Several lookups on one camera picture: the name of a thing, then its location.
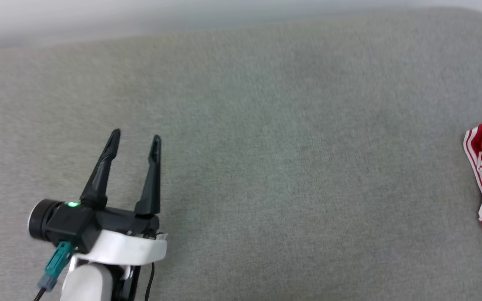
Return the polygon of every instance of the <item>wire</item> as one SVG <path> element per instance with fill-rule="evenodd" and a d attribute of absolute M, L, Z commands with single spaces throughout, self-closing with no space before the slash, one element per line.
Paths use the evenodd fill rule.
<path fill-rule="evenodd" d="M 41 288 L 38 293 L 36 294 L 36 297 L 33 301 L 38 301 L 40 298 L 42 298 L 42 295 L 44 295 L 44 292 L 46 291 L 46 288 Z"/>
<path fill-rule="evenodd" d="M 150 297 L 151 282 L 154 280 L 154 274 L 155 274 L 155 264 L 151 263 L 150 280 L 148 281 L 148 286 L 146 286 L 144 301 L 148 301 L 148 298 Z"/>

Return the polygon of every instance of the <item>cable connector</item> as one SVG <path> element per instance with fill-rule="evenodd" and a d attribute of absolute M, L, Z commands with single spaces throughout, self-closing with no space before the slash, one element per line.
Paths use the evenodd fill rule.
<path fill-rule="evenodd" d="M 70 261 L 74 253 L 74 249 L 69 242 L 60 242 L 57 246 L 57 250 L 51 257 L 48 265 L 44 268 L 44 276 L 38 282 L 38 287 L 46 291 L 52 291 L 55 284 L 57 284 L 57 278 L 59 278 L 61 272 Z"/>

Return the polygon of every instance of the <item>gray tablecloth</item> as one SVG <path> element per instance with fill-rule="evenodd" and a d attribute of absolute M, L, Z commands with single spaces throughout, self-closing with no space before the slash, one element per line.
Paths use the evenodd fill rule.
<path fill-rule="evenodd" d="M 115 207 L 163 137 L 153 300 L 482 300 L 480 122 L 464 10 L 0 51 L 0 300 L 36 294 L 29 212 L 76 200 L 118 127 Z"/>

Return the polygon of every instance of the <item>white wall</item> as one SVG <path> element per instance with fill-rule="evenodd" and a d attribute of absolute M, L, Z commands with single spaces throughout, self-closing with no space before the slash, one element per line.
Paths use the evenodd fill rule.
<path fill-rule="evenodd" d="M 0 48 L 482 0 L 0 0 Z"/>

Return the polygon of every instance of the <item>black cable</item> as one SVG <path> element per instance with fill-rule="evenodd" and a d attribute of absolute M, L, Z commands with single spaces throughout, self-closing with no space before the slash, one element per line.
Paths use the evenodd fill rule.
<path fill-rule="evenodd" d="M 146 286 L 146 293 L 144 294 L 144 301 L 148 301 L 148 298 L 150 297 L 151 282 L 154 280 L 154 274 L 155 274 L 155 264 L 151 263 L 150 280 L 148 282 L 148 286 Z"/>
<path fill-rule="evenodd" d="M 38 301 L 40 298 L 42 298 L 42 295 L 44 295 L 44 292 L 46 291 L 46 288 L 41 288 L 38 293 L 36 294 L 36 297 L 33 301 Z"/>

